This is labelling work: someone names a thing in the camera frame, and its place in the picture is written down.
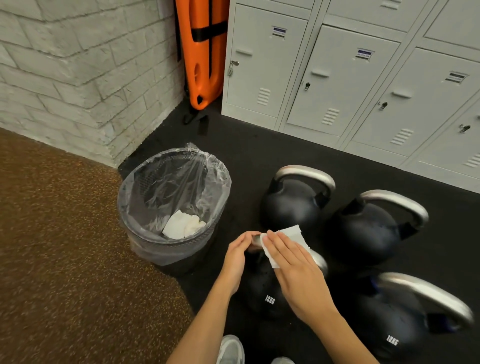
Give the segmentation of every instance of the sneaker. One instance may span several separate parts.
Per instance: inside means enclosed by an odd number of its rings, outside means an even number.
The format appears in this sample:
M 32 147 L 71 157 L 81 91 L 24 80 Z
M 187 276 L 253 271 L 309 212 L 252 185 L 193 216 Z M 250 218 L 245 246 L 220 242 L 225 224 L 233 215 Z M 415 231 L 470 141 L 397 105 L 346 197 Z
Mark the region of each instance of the sneaker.
M 275 358 L 272 361 L 272 364 L 295 364 L 295 363 L 291 361 L 289 358 L 282 356 L 281 358 Z
M 245 351 L 240 339 L 234 335 L 226 335 L 220 344 L 220 352 L 216 364 L 244 364 Z

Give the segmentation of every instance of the brown carpet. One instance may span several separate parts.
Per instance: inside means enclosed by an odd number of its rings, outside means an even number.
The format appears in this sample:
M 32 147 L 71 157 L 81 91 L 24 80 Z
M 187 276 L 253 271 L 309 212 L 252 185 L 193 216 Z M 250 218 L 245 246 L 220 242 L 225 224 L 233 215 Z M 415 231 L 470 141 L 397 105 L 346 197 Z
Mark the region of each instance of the brown carpet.
M 191 310 L 140 260 L 114 169 L 0 129 L 0 362 L 163 363 Z

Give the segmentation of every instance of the black kettlebell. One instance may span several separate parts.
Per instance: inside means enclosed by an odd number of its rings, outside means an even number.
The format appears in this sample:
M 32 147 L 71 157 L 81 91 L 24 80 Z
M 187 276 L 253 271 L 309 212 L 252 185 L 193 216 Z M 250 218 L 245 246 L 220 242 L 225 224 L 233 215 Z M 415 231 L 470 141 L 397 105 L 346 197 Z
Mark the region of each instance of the black kettlebell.
M 317 194 L 302 181 L 285 180 L 287 176 L 309 177 L 323 184 L 326 190 Z M 272 231 L 299 225 L 302 232 L 308 232 L 318 223 L 320 211 L 334 190 L 335 181 L 321 170 L 297 165 L 282 167 L 260 203 L 260 224 Z
M 362 272 L 329 288 L 340 314 L 381 362 L 412 358 L 431 333 L 453 333 L 473 325 L 472 310 L 465 303 L 407 274 Z M 445 313 L 425 313 L 417 296 Z
M 265 255 L 258 238 L 254 239 L 252 244 L 258 250 L 245 255 L 245 269 L 237 295 L 262 318 L 288 317 L 293 312 L 282 294 L 280 283 L 278 283 L 270 260 Z M 313 250 L 310 250 L 310 253 L 323 274 L 326 275 L 328 268 L 325 259 Z
M 413 215 L 413 223 L 397 224 L 381 207 L 369 201 L 387 201 Z M 353 266 L 373 266 L 390 258 L 396 246 L 428 222 L 419 203 L 385 190 L 362 193 L 339 209 L 325 225 L 326 245 L 339 261 Z

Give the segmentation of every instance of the silver kettlebell handle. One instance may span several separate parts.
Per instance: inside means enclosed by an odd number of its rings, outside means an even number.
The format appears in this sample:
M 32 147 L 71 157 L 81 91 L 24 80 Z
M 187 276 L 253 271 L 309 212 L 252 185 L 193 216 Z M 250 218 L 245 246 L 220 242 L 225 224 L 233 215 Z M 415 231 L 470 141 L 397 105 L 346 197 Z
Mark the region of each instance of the silver kettlebell handle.
M 423 227 L 428 222 L 428 212 L 418 202 L 409 199 L 408 197 L 396 194 L 395 192 L 386 190 L 370 190 L 359 196 L 360 200 L 368 201 L 387 201 L 398 205 L 409 211 L 414 217 L 414 224 L 412 226 L 416 229 Z
M 252 245 L 259 248 L 259 250 L 263 250 L 262 244 L 260 243 L 260 235 L 255 235 L 252 237 Z M 324 257 L 322 257 L 320 254 L 318 254 L 316 251 L 310 249 L 310 255 L 312 256 L 313 260 L 317 264 L 317 266 L 320 268 L 322 273 L 324 274 L 324 277 L 327 276 L 328 273 L 328 264 L 325 261 Z
M 289 175 L 303 176 L 319 181 L 327 188 L 328 196 L 330 196 L 335 191 L 335 181 L 329 174 L 307 166 L 299 166 L 296 164 L 284 166 L 275 173 L 273 179 L 274 181 L 278 182 L 282 178 Z
M 417 294 L 444 309 L 459 324 L 459 329 L 473 326 L 473 313 L 463 301 L 441 288 L 420 278 L 403 273 L 381 273 L 378 286 L 401 288 Z

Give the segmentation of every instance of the locker label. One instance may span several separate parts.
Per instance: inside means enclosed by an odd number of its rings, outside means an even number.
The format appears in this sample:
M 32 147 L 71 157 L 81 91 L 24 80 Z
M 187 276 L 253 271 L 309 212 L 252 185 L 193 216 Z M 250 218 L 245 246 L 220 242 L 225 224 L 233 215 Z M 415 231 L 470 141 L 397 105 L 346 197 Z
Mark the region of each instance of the locker label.
M 362 58 L 363 60 L 369 60 L 374 51 L 368 49 L 358 48 L 356 58 Z
M 272 35 L 279 36 L 280 38 L 285 38 L 287 30 L 285 28 L 279 28 L 278 26 L 273 27 Z
M 463 80 L 465 80 L 465 78 L 467 77 L 468 75 L 465 74 L 465 73 L 460 73 L 460 72 L 450 72 L 450 74 L 448 75 L 447 78 L 445 78 L 446 81 L 452 81 L 452 82 L 456 82 L 458 84 L 462 83 Z

